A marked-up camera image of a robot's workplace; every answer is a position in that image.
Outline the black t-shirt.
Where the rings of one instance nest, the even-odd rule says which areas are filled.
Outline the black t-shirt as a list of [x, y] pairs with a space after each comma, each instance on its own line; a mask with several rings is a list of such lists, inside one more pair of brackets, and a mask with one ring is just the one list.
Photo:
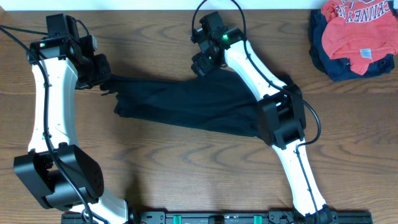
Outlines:
[[115, 94], [114, 112], [186, 128], [260, 137], [257, 101], [241, 77], [228, 70], [182, 82], [112, 75], [100, 89]]

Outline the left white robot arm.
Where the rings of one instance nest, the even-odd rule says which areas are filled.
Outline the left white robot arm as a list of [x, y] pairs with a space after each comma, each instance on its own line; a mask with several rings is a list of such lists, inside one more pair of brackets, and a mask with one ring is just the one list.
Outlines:
[[72, 16], [47, 16], [47, 33], [27, 58], [35, 79], [34, 130], [14, 171], [38, 204], [63, 212], [63, 223], [128, 223], [127, 202], [104, 186], [100, 165], [85, 153], [75, 128], [75, 92], [108, 80], [107, 58], [93, 34], [80, 36]]

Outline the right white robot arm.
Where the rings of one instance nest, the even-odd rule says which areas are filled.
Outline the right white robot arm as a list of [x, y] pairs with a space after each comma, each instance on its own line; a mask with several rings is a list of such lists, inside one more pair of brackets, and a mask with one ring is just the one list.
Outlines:
[[335, 218], [313, 176], [305, 140], [305, 108], [300, 88], [276, 77], [256, 55], [246, 30], [229, 29], [218, 12], [200, 19], [192, 30], [192, 42], [200, 52], [192, 70], [206, 75], [221, 67], [232, 68], [254, 95], [263, 141], [278, 155], [293, 196], [294, 223], [333, 223]]

